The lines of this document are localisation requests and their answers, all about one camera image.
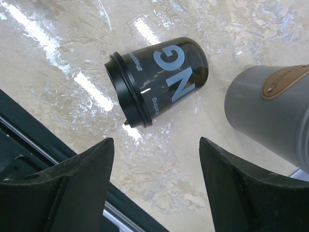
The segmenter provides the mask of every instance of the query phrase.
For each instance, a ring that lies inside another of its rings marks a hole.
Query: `brown leather patch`
[[[262,98],[273,99],[309,73],[309,64],[281,69],[272,74],[264,83]]]

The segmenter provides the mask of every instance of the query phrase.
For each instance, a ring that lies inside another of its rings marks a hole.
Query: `gray tumbler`
[[[225,114],[236,130],[309,172],[309,65],[245,70],[226,93]]]

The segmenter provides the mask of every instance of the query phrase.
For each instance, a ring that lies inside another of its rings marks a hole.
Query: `black plastic part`
[[[41,171],[41,168],[35,166],[31,160],[20,156],[12,161],[2,172],[0,172],[0,180],[21,180],[27,175],[37,173],[39,171]]]
[[[206,138],[199,154],[216,232],[309,231],[309,182],[260,168]]]
[[[106,139],[24,180],[0,182],[1,231],[98,231],[113,158]]]
[[[43,159],[40,152],[25,141],[18,131],[0,115],[0,172],[10,165],[16,157],[24,156],[39,168],[38,171],[53,165],[50,160]]]
[[[5,118],[6,122],[13,126],[11,128],[12,129],[11,133],[18,132],[24,135],[27,139],[29,139],[29,141],[33,142],[36,146],[40,147],[43,151],[45,151],[47,154],[53,157],[57,162],[63,162],[76,155],[76,153],[73,150],[71,150],[67,145],[65,145],[61,140],[59,140],[55,135],[53,135],[45,126],[43,126],[25,109],[23,109],[19,104],[17,104],[14,100],[12,100],[1,89],[0,89],[0,118]],[[22,146],[26,147],[29,147],[28,145],[29,144],[27,144],[26,141],[24,141],[24,143],[22,144]],[[1,157],[5,156],[10,157],[10,155],[11,154],[8,152],[1,153]],[[35,159],[42,158],[43,155],[40,155],[38,151],[33,153],[33,157]],[[131,201],[112,183],[109,183],[109,189],[107,192],[106,201],[114,205],[117,208],[117,210],[119,210],[126,217],[134,221],[139,227],[141,227],[146,232],[167,231],[160,223],[158,223],[143,209],[141,209],[138,205],[136,205],[133,201]],[[100,231],[102,232],[109,231],[108,229],[109,227],[105,227],[104,224],[102,225],[101,223]]]
[[[131,127],[151,126],[208,78],[203,49],[185,37],[110,58],[105,66]]]
[[[116,89],[120,106],[126,115],[128,123],[132,128],[141,124],[145,128],[152,126],[152,120],[144,99],[121,56],[115,52],[110,58],[111,61],[106,63],[105,66]]]

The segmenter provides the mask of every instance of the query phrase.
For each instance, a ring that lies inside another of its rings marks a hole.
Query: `black canister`
[[[132,128],[152,120],[201,88],[208,63],[201,47],[185,37],[123,56],[105,64],[127,122]]]

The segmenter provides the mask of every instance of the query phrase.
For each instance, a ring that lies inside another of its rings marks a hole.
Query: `polished floor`
[[[308,28],[306,0],[0,0],[0,88],[76,152],[114,138],[113,184],[172,232],[210,232],[199,139],[295,170],[228,124],[224,98],[246,65],[309,63]],[[152,127],[124,126],[108,56],[181,36],[203,48],[206,85]]]

